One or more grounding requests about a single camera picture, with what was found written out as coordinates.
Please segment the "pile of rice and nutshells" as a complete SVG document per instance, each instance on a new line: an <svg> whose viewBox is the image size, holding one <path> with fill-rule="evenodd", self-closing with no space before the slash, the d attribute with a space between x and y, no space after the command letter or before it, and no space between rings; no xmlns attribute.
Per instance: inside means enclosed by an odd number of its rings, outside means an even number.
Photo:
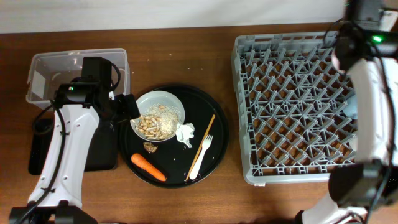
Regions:
<svg viewBox="0 0 398 224"><path fill-rule="evenodd" d="M163 141L172 138L180 123L180 110L175 106L154 104L144 114L131 120L133 130L149 141Z"/></svg>

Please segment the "white tissue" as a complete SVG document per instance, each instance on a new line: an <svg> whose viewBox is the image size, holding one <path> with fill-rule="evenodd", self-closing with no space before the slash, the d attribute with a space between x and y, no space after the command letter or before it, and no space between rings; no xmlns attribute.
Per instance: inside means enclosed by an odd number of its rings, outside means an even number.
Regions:
<svg viewBox="0 0 398 224"><path fill-rule="evenodd" d="M177 130L175 132L175 136L177 141L180 143L184 143L188 148L192 148L190 143L190 139L194 137L195 127L192 123L187 124L177 124Z"/></svg>

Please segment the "light blue cup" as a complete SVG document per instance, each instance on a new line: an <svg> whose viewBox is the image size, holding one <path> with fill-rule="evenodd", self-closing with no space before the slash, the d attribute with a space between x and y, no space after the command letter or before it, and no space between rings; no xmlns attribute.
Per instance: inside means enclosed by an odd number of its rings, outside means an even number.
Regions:
<svg viewBox="0 0 398 224"><path fill-rule="evenodd" d="M356 95L353 95L353 96L345 99L345 102L347 103L347 105L343 109L344 114L353 120L357 120L358 119L358 100L357 100Z"/></svg>

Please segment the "wooden chopstick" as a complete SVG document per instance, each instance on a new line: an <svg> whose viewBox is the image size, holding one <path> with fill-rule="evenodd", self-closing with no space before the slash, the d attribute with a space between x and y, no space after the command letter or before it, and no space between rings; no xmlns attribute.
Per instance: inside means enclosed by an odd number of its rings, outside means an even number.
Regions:
<svg viewBox="0 0 398 224"><path fill-rule="evenodd" d="M197 161L197 159L198 159L198 156L200 155L200 152L201 152L201 149L202 149L202 144L203 144L203 142L205 141L205 139L206 139L206 137L207 137L207 134L209 133L209 131L210 131L210 129L211 129L211 126L212 126L212 124L213 124L213 122L214 122L214 119L215 119L215 114L213 114L213 116L211 117L211 120L210 120L210 122L209 122L209 125L208 125L208 127L207 127L207 129L206 129L206 131L205 131L205 133L204 133L203 139L201 140L201 143L200 143L200 145L199 145L199 147L198 147L197 153L195 154L195 157L194 157L193 162L192 162L192 164L191 164L191 166L190 166L190 169L189 169L188 174L187 174L187 176L186 176L186 178L185 178L185 181L187 181L187 180L189 179L189 175L190 175L190 173L191 173L191 171L192 171L192 169L193 169L193 166L195 165L195 163L196 163L196 161Z"/></svg>

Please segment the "white plastic fork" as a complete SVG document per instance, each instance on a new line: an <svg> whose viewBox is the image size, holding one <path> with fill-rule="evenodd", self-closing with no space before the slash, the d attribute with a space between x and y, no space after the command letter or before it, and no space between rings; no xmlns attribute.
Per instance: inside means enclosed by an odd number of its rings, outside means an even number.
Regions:
<svg viewBox="0 0 398 224"><path fill-rule="evenodd" d="M192 171L191 171L191 173L189 175L190 179L194 180L197 177L197 175L199 173L199 170L200 170L201 163L202 163L203 158L204 158L204 155L205 155L206 151L209 149L209 147L211 146L212 140L213 140L213 136L208 134L206 136L204 142L202 143L202 145L201 145L202 148L201 148L200 154L198 156L198 159L195 162L195 164L193 166L193 169L192 169Z"/></svg>

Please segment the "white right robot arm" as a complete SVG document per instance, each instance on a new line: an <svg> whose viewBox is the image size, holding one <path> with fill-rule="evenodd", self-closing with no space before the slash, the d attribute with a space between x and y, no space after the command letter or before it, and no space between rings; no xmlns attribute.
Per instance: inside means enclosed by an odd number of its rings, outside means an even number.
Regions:
<svg viewBox="0 0 398 224"><path fill-rule="evenodd" d="M332 62L353 82L358 138L355 163L330 174L328 193L295 223L367 223L397 202L397 34L383 1L347 1Z"/></svg>

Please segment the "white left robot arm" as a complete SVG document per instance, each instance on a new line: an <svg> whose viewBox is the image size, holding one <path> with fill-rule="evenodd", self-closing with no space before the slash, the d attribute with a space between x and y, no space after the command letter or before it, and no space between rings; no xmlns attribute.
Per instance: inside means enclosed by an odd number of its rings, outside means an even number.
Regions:
<svg viewBox="0 0 398 224"><path fill-rule="evenodd" d="M96 223L82 210L81 190L91 149L116 149L115 126L140 116L132 94L110 97L119 68L103 57L85 57L81 76L61 84L50 100L53 134L40 179L25 207L9 223Z"/></svg>

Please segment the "clear plastic waste bin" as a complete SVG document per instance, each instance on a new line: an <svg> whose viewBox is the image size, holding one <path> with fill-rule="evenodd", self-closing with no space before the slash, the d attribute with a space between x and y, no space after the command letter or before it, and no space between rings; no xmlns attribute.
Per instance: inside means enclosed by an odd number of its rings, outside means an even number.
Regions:
<svg viewBox="0 0 398 224"><path fill-rule="evenodd" d="M115 95L130 94L130 68L127 53L122 48L72 50L36 54L32 58L27 84L29 85L26 101L44 109L50 105L49 100L55 91L64 83L72 81L81 75L84 57L103 57L114 63L121 72L121 81L114 91ZM37 71L46 78L44 97L40 98L31 91L34 72Z"/></svg>

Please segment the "black rectangular waste tray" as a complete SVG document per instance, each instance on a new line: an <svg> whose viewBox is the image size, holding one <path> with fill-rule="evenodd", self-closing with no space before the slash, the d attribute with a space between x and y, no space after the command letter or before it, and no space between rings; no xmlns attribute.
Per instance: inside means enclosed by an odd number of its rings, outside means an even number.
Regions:
<svg viewBox="0 0 398 224"><path fill-rule="evenodd" d="M31 175L42 172L49 150L52 133L53 118L40 119L35 127L39 132L47 131L43 135L34 134L30 150L28 171ZM91 140L85 172L111 170L116 167L118 156L118 130L109 121L99 121L99 125Z"/></svg>

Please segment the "grey dishwasher rack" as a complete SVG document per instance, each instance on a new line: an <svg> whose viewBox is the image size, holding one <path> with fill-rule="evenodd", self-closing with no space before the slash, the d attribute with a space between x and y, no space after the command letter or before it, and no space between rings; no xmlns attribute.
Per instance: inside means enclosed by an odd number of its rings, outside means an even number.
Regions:
<svg viewBox="0 0 398 224"><path fill-rule="evenodd" d="M243 178L251 185L320 182L354 164L352 83L331 62L335 32L241 35L231 66Z"/></svg>

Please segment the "brown walnut shell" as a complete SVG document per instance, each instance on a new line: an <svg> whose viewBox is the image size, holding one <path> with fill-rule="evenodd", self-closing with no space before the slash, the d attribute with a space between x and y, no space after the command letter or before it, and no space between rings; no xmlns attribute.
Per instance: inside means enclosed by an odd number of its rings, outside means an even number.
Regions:
<svg viewBox="0 0 398 224"><path fill-rule="evenodd" d="M158 150L158 147L153 145L151 142L144 142L143 143L144 149L148 152L148 153L155 153L156 150Z"/></svg>

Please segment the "orange carrot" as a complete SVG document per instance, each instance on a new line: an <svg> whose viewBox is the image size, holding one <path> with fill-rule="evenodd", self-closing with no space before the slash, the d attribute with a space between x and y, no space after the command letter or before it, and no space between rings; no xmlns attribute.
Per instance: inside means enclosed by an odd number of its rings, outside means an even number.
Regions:
<svg viewBox="0 0 398 224"><path fill-rule="evenodd" d="M131 162L138 166L139 168L145 170L155 179L165 182L167 180L166 176L161 173L156 167L154 167L149 161L147 161L142 155L135 153L131 156Z"/></svg>

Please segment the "white label on bin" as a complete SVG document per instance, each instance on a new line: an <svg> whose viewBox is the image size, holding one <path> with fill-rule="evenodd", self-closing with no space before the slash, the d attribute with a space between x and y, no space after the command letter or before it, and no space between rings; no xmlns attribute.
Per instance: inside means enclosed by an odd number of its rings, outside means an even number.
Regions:
<svg viewBox="0 0 398 224"><path fill-rule="evenodd" d="M32 79L31 91L40 98L44 97L46 78L35 71Z"/></svg>

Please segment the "round black serving tray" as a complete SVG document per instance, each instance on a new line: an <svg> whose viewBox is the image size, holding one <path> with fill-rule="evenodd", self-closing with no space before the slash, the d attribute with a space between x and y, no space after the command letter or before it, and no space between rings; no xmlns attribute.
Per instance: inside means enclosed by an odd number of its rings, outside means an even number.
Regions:
<svg viewBox="0 0 398 224"><path fill-rule="evenodd" d="M195 184L210 175L222 161L228 147L228 121L221 106L209 94L188 85L166 85L158 90L167 91L175 95L185 109L185 122L195 127L194 137L190 140L192 147L188 148L175 138L157 143L158 150L148 153L141 139L130 124L119 127L119 151L128 168L143 181L163 188L179 188ZM198 176L187 180L186 176L197 153L197 149L205 135L209 122L213 124L209 134L213 136L210 148L205 152ZM162 182L131 161L135 153L142 155L150 164L166 176Z"/></svg>

